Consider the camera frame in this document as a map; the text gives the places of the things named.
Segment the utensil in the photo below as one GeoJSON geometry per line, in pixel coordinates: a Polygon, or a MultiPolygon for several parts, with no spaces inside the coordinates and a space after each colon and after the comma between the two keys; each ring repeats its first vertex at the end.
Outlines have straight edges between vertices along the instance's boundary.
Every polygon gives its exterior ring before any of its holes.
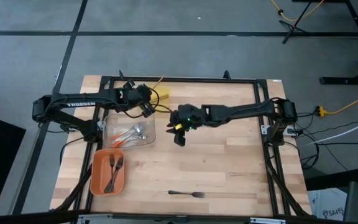
{"type": "Polygon", "coordinates": [[[128,131],[134,131],[135,133],[142,133],[143,132],[143,126],[140,124],[134,124],[131,128],[129,128],[128,130],[120,133],[120,134],[116,134],[115,136],[113,136],[111,138],[111,140],[116,140],[117,138],[121,137],[123,134],[127,133],[128,131]]]}
{"type": "Polygon", "coordinates": [[[104,189],[104,193],[108,193],[109,188],[111,187],[112,177],[114,176],[114,155],[110,155],[110,167],[111,167],[111,179],[104,189]]]}
{"type": "Polygon", "coordinates": [[[112,178],[112,181],[111,181],[111,191],[110,192],[113,192],[114,191],[114,183],[116,181],[116,178],[117,178],[117,174],[119,172],[119,169],[121,169],[122,165],[124,164],[124,158],[123,157],[120,157],[118,159],[118,162],[117,162],[117,165],[116,165],[116,171],[114,172],[114,176],[112,178]]]}
{"type": "Polygon", "coordinates": [[[147,135],[141,135],[141,133],[137,133],[137,134],[130,134],[128,136],[126,136],[124,139],[116,141],[115,143],[112,144],[113,148],[117,148],[120,146],[123,146],[125,143],[132,141],[132,140],[136,140],[136,139],[147,139],[147,135]]]}
{"type": "Polygon", "coordinates": [[[141,136],[134,136],[132,139],[126,140],[124,143],[120,144],[119,146],[123,146],[123,145],[127,144],[130,141],[144,140],[144,139],[147,139],[147,138],[148,138],[148,136],[146,134],[141,135],[141,136]]]}
{"type": "Polygon", "coordinates": [[[197,198],[203,198],[205,196],[204,192],[177,192],[174,190],[169,190],[168,194],[186,194],[197,198]]]}

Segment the orange bowl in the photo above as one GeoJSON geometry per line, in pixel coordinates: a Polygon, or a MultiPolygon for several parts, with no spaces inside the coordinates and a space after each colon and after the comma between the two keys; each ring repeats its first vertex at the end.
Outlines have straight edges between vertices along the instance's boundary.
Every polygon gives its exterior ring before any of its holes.
{"type": "Polygon", "coordinates": [[[114,182],[114,191],[104,193],[104,189],[111,179],[110,155],[114,155],[115,165],[120,157],[124,157],[124,153],[120,149],[102,149],[93,156],[91,176],[91,192],[93,195],[116,195],[124,188],[125,160],[114,182]]]}

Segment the orange handle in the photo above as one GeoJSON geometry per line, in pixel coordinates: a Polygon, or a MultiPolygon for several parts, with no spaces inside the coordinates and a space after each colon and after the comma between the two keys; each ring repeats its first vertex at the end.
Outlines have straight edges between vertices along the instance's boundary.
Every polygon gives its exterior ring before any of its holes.
{"type": "Polygon", "coordinates": [[[123,145],[125,143],[125,140],[121,140],[121,141],[116,141],[112,147],[116,148],[116,147],[120,147],[121,145],[123,145]]]}
{"type": "Polygon", "coordinates": [[[111,140],[116,140],[117,138],[119,138],[120,136],[122,136],[124,133],[121,134],[116,134],[115,136],[111,137],[111,140]]]}

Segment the yellow object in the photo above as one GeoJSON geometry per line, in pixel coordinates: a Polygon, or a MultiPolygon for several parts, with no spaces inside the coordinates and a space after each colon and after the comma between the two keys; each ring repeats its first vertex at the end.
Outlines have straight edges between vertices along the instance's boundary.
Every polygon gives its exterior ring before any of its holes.
{"type": "MultiPolygon", "coordinates": [[[[163,105],[163,106],[169,106],[169,92],[170,90],[168,88],[164,88],[161,86],[157,86],[154,89],[159,97],[160,97],[160,102],[158,103],[159,105],[163,105]]],[[[152,104],[156,104],[157,103],[157,95],[153,92],[151,95],[151,100],[150,102],[152,104]]]]}
{"type": "Polygon", "coordinates": [[[356,100],[355,102],[353,102],[353,103],[351,103],[351,104],[349,104],[347,106],[344,106],[343,108],[341,108],[341,109],[339,109],[337,111],[334,111],[334,112],[328,112],[328,111],[324,110],[324,108],[322,106],[319,106],[318,112],[319,112],[320,117],[323,117],[326,114],[337,114],[337,113],[343,111],[344,109],[346,109],[346,108],[348,108],[348,107],[350,107],[350,106],[352,106],[352,105],[354,105],[356,103],[358,103],[358,100],[356,100]]]}
{"type": "MultiPolygon", "coordinates": [[[[279,11],[280,8],[279,8],[279,6],[274,2],[274,0],[271,0],[271,2],[274,4],[274,6],[276,7],[276,9],[279,11]]],[[[324,0],[321,0],[321,2],[320,2],[317,6],[315,6],[310,12],[306,13],[306,14],[302,17],[302,19],[308,17],[308,15],[310,15],[314,10],[316,10],[323,2],[324,2],[324,0]]],[[[284,16],[284,13],[280,13],[280,15],[281,15],[284,19],[286,19],[286,20],[288,20],[288,21],[291,21],[291,22],[295,22],[295,21],[298,20],[298,19],[289,19],[289,18],[287,18],[287,17],[284,16]]]]}
{"type": "Polygon", "coordinates": [[[178,130],[178,129],[181,129],[183,126],[181,124],[178,124],[175,126],[175,129],[178,130]]]}

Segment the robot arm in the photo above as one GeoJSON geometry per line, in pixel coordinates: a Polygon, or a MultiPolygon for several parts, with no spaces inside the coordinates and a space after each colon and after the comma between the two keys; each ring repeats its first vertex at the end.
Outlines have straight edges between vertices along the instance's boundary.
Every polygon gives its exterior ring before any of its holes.
{"type": "Polygon", "coordinates": [[[216,128],[234,119],[267,116],[275,123],[267,130],[267,141],[274,146],[283,145],[283,132],[288,125],[297,121],[295,105],[289,100],[272,98],[263,103],[228,107],[224,105],[179,105],[171,113],[168,133],[175,134],[174,142],[184,146],[185,132],[201,126],[216,128]]]}
{"type": "Polygon", "coordinates": [[[83,121],[61,109],[97,104],[107,110],[125,112],[139,106],[142,115],[146,118],[155,112],[150,104],[152,90],[146,85],[139,85],[136,88],[134,86],[135,83],[130,80],[122,88],[101,90],[99,93],[45,95],[33,102],[32,119],[38,123],[54,121],[60,124],[63,130],[77,129],[85,137],[84,141],[97,142],[99,141],[97,121],[83,121]]]}

